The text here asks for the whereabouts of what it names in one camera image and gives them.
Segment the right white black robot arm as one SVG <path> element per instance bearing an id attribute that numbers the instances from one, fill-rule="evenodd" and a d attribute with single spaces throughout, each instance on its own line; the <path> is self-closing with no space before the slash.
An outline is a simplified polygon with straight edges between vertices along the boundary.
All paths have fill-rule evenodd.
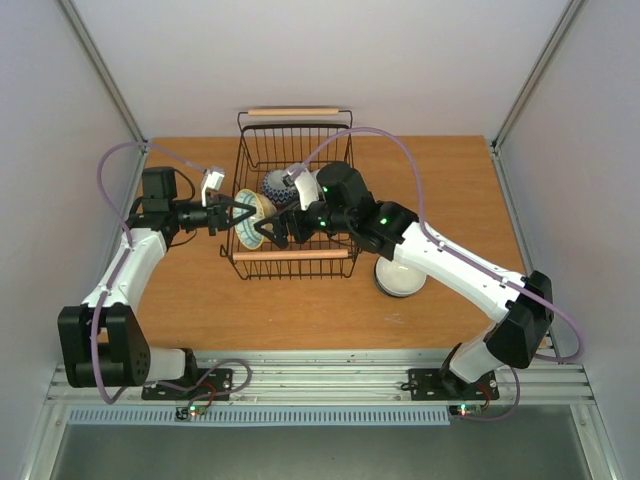
<path id="1" fill-rule="evenodd" d="M 431 277 L 460 294 L 493 321 L 474 339 L 456 345 L 439 369 L 437 384 L 449 398 L 468 393 L 485 374 L 503 366 L 527 368 L 553 321 L 550 279 L 493 265 L 428 229 L 418 215 L 392 201 L 378 201 L 360 172 L 332 162 L 316 173 L 291 166 L 284 182 L 297 200 L 259 220 L 255 230 L 285 248 L 315 233 L 346 233 L 357 247 Z"/>

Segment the teal yellow sun bowl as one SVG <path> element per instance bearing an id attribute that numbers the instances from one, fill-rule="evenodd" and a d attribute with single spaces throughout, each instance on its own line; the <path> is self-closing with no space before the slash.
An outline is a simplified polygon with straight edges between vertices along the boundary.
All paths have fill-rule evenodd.
<path id="1" fill-rule="evenodd" d="M 257 250 L 263 244 L 265 236 L 255 229 L 254 224 L 273 216 L 277 209 L 266 196 L 249 189 L 240 190 L 234 200 L 255 208 L 251 216 L 235 226 L 235 232 L 242 246 L 249 250 Z"/>

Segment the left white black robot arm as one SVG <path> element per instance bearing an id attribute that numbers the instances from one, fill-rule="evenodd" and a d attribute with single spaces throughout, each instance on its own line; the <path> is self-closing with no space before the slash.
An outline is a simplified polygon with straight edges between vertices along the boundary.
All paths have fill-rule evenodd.
<path id="1" fill-rule="evenodd" d="M 142 194 L 133 205 L 121 243 L 103 277 L 78 306 L 63 308 L 57 325 L 68 383 L 74 388 L 157 384 L 179 398 L 195 395 L 202 375 L 188 349 L 149 345 L 136 318 L 151 275 L 179 232 L 214 236 L 249 219 L 257 208 L 207 190 L 224 174 L 208 171 L 200 199 L 181 199 L 176 169 L 152 167 L 142 174 Z"/>

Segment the white bowl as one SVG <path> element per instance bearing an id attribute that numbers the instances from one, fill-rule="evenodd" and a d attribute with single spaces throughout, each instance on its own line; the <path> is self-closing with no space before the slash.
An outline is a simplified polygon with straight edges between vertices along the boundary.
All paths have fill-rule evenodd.
<path id="1" fill-rule="evenodd" d="M 406 298 L 419 292 L 427 281 L 422 271 L 396 261 L 379 258 L 374 267 L 374 283 L 385 295 Z"/>

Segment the red patterned bowl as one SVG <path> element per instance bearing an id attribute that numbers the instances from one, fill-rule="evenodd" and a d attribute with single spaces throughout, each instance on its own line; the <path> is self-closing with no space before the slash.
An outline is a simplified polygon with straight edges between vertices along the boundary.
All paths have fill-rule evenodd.
<path id="1" fill-rule="evenodd" d="M 261 193 L 277 208 L 283 207 L 297 197 L 297 190 L 285 184 L 283 170 L 271 170 L 266 173 L 261 184 Z"/>

